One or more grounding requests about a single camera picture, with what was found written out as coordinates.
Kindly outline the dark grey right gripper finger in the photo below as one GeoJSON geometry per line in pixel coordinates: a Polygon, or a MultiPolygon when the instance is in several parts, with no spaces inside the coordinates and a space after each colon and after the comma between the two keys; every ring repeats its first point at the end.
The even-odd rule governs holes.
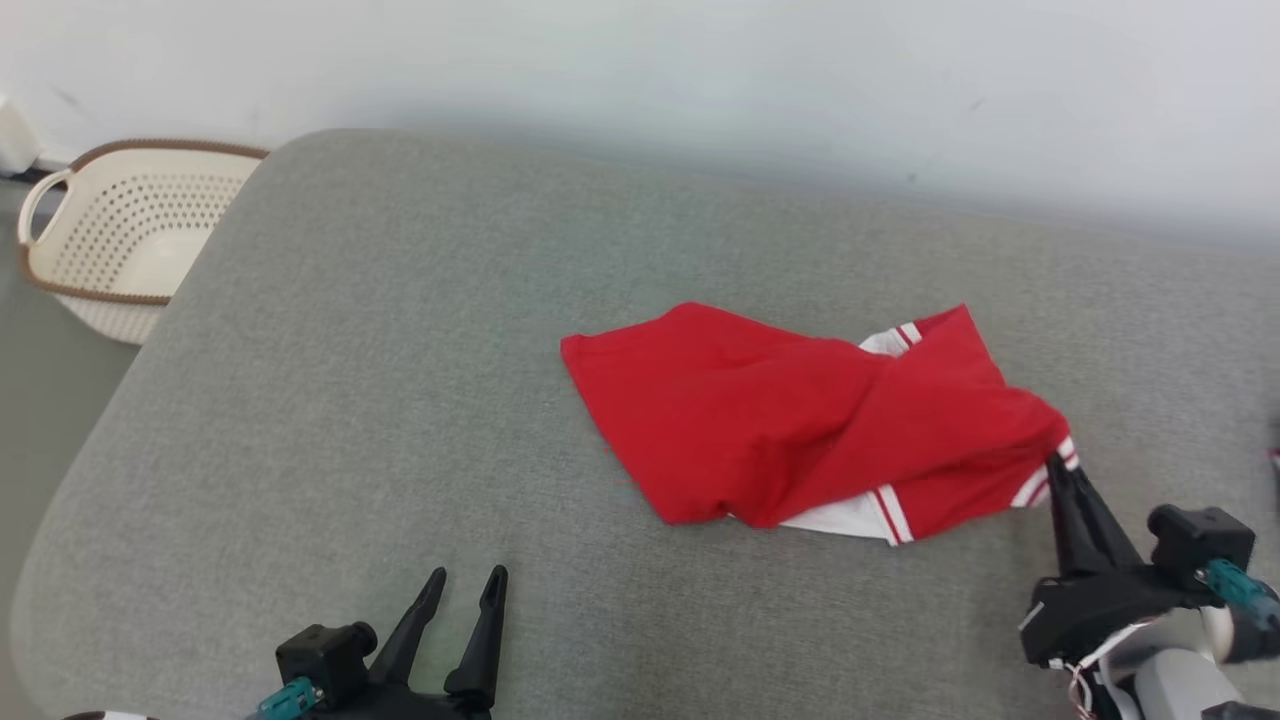
{"type": "Polygon", "coordinates": [[[1078,578],[1088,574],[1089,537],[1080,511],[1080,486],[1076,473],[1061,457],[1047,461],[1055,553],[1059,577],[1078,578]]]}
{"type": "Polygon", "coordinates": [[[1142,568],[1144,559],[1130,542],[1117,519],[1111,514],[1108,506],[1091,483],[1083,466],[1075,461],[1066,461],[1066,465],[1069,470],[1076,473],[1080,486],[1082,519],[1085,523],[1089,537],[1087,562],[1091,571],[1078,578],[1142,568]]]}

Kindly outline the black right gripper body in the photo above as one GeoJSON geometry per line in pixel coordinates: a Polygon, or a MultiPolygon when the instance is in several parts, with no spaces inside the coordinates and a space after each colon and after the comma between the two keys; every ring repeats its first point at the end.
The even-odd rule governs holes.
{"type": "Polygon", "coordinates": [[[1151,565],[1043,578],[1019,625],[1021,650],[1037,667],[1053,660],[1075,664],[1125,626],[1204,605],[1204,585],[1180,585],[1151,565]]]}

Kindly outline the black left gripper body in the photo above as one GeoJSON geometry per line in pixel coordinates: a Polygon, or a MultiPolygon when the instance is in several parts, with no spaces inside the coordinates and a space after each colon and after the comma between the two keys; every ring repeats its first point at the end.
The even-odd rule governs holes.
{"type": "Polygon", "coordinates": [[[330,719],[492,719],[497,680],[445,684],[422,694],[401,682],[366,682],[330,698],[330,719]]]}

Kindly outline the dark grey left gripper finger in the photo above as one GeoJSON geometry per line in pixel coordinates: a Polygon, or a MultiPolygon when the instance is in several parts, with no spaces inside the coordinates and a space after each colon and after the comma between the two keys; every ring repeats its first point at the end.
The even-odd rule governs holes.
{"type": "Polygon", "coordinates": [[[508,569],[495,565],[460,665],[445,678],[445,697],[457,714],[489,714],[497,702],[508,584],[508,569]]]}
{"type": "Polygon", "coordinates": [[[436,614],[445,583],[445,568],[435,568],[370,666],[372,684],[408,685],[424,630],[436,614]]]}

